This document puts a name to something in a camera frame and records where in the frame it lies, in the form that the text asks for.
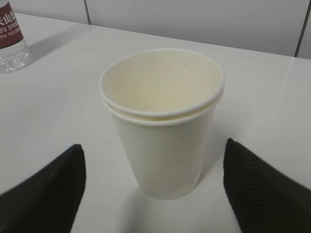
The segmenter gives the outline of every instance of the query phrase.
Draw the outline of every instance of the red label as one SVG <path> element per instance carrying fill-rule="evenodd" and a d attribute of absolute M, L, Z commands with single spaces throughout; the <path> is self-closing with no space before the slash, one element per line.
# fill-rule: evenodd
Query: red label
<path fill-rule="evenodd" d="M 14 45 L 23 38 L 14 12 L 8 2 L 0 8 L 0 49 Z"/>

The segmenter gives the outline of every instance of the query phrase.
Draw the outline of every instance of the white paper cup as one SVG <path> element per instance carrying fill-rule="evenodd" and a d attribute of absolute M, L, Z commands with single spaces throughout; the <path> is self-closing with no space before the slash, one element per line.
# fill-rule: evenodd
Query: white paper cup
<path fill-rule="evenodd" d="M 103 103 L 146 194 L 175 199 L 196 186 L 223 87 L 219 65 L 187 50 L 137 53 L 102 74 Z"/>

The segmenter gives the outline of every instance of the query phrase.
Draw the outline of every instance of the water bottle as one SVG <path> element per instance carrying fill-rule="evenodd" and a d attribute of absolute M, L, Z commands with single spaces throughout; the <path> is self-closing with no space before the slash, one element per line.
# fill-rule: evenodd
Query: water bottle
<path fill-rule="evenodd" d="M 0 0 L 0 73 L 18 70 L 30 63 L 29 49 L 9 0 Z"/>

